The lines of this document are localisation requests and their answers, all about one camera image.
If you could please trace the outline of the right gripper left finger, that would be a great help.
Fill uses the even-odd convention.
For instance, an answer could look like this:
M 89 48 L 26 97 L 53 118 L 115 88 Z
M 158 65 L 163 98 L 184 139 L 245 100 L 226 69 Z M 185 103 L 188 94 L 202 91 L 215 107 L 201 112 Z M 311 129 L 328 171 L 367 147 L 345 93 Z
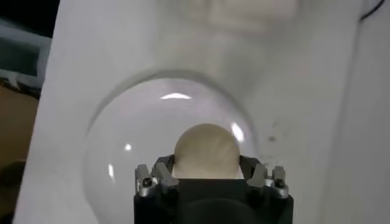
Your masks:
M 175 156 L 159 157 L 150 172 L 146 164 L 135 169 L 135 193 L 140 197 L 152 197 L 160 190 L 163 194 L 176 191 L 179 180 L 172 175 Z

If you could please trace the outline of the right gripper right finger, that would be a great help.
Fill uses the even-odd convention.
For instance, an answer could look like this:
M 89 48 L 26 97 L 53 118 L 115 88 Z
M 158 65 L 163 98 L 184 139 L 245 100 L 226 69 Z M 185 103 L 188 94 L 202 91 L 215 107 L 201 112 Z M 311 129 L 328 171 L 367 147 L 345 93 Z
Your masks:
M 289 197 L 284 167 L 275 166 L 269 175 L 268 168 L 258 159 L 241 155 L 239 168 L 250 190 L 255 190 L 260 195 L 270 194 L 274 198 Z

